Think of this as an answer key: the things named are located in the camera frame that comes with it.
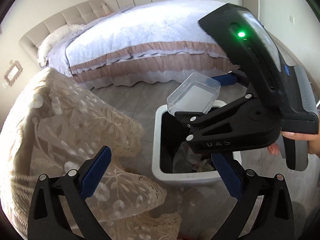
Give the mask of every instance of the white pillow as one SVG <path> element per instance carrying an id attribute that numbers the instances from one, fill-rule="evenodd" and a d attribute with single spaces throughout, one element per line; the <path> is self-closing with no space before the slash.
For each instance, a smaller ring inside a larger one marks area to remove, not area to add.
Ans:
<path id="1" fill-rule="evenodd" d="M 40 64 L 40 66 L 44 67 L 47 64 L 48 53 L 59 41 L 68 36 L 70 33 L 83 30 L 84 26 L 85 25 L 67 24 L 50 33 L 44 39 L 38 49 L 38 63 Z"/>

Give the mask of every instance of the headboard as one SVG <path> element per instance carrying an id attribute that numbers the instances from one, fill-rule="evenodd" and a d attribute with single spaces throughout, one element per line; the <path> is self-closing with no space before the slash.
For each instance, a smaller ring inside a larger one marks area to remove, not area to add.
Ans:
<path id="1" fill-rule="evenodd" d="M 110 14 L 110 10 L 102 0 L 89 0 L 65 9 L 37 26 L 33 27 L 19 40 L 20 46 L 37 66 L 38 47 L 53 31 L 66 24 L 88 24 L 93 20 Z"/>

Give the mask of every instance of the finger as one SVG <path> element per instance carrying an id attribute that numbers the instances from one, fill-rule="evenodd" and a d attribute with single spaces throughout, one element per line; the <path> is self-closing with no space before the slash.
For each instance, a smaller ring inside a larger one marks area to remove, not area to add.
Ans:
<path id="1" fill-rule="evenodd" d="M 276 144 L 271 144 L 270 146 L 268 146 L 268 150 L 271 155 L 278 155 L 280 152 L 280 149 Z"/>
<path id="2" fill-rule="evenodd" d="M 319 139 L 318 134 L 305 134 L 305 133 L 294 133 L 294 132 L 282 132 L 284 137 L 287 137 L 292 140 L 298 141 L 315 141 Z"/>

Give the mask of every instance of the blue gripper pad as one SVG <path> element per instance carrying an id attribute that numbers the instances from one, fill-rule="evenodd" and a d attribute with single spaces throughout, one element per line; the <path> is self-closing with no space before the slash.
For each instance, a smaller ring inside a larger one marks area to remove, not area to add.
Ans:
<path id="1" fill-rule="evenodd" d="M 110 162 L 111 150 L 109 147 L 105 147 L 80 182 L 80 197 L 82 199 L 93 196 Z"/>
<path id="2" fill-rule="evenodd" d="M 224 185 L 226 186 L 231 197 L 234 197 L 240 201 L 243 190 L 242 182 L 236 171 L 227 162 L 223 154 L 213 153 L 211 154 L 211 160 L 215 168 L 217 169 Z"/>
<path id="3" fill-rule="evenodd" d="M 238 80 L 235 76 L 232 76 L 230 74 L 212 77 L 212 79 L 219 81 L 221 86 L 234 85 Z"/>

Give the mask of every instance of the green led indicator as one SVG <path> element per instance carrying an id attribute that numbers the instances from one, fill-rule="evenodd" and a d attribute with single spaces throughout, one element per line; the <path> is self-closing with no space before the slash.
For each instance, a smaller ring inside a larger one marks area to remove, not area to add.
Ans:
<path id="1" fill-rule="evenodd" d="M 245 36 L 245 33 L 244 33 L 244 32 L 239 32 L 239 33 L 238 33 L 238 36 L 242 38 L 242 37 Z"/>

